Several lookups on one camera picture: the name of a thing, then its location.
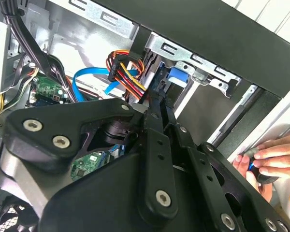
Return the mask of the person's left hand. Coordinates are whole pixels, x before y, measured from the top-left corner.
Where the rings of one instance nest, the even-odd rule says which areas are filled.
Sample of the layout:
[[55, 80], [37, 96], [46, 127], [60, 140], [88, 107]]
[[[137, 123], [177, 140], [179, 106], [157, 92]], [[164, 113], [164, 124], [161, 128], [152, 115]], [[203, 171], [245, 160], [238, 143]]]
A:
[[238, 155], [232, 165], [267, 202], [270, 202], [273, 195], [273, 185], [260, 185], [254, 174], [248, 170], [249, 161], [248, 156]]

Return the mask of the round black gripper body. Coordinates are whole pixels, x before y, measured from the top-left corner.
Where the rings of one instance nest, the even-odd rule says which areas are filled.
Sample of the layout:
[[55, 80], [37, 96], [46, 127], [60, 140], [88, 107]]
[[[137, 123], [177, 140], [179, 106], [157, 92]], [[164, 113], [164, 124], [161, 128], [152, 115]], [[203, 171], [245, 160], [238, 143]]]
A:
[[215, 232], [190, 173], [173, 168], [176, 217], [161, 227], [147, 224], [138, 202], [142, 158], [133, 154], [100, 168], [56, 193], [40, 219], [41, 232]]

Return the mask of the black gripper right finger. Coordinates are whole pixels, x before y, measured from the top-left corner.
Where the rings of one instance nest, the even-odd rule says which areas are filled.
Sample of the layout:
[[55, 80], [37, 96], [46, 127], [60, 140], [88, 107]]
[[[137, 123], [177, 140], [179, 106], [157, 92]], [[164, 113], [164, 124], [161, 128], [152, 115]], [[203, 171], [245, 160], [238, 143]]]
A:
[[290, 224], [209, 143], [195, 145], [168, 99], [162, 118], [171, 152], [178, 212], [168, 232], [290, 232]]

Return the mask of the person's right hand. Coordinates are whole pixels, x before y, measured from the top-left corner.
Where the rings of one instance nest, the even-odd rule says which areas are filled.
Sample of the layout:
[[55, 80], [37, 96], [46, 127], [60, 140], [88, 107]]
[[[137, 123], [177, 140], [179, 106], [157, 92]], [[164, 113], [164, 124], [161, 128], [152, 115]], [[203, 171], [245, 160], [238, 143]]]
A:
[[254, 158], [261, 174], [290, 178], [290, 135], [259, 145]]

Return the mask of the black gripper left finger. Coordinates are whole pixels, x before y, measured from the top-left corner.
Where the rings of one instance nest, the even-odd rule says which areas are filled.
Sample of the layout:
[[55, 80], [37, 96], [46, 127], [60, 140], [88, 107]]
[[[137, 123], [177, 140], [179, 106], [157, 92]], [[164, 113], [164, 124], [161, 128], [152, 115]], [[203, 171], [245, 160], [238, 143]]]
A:
[[149, 106], [142, 113], [123, 100], [108, 99], [17, 110], [7, 117], [3, 129], [6, 173], [38, 217], [56, 193], [73, 183], [70, 170], [76, 158], [114, 145], [126, 147], [120, 158], [133, 154], [142, 158], [141, 217], [171, 220], [176, 216], [171, 146], [162, 118], [165, 98], [148, 92], [145, 99]]

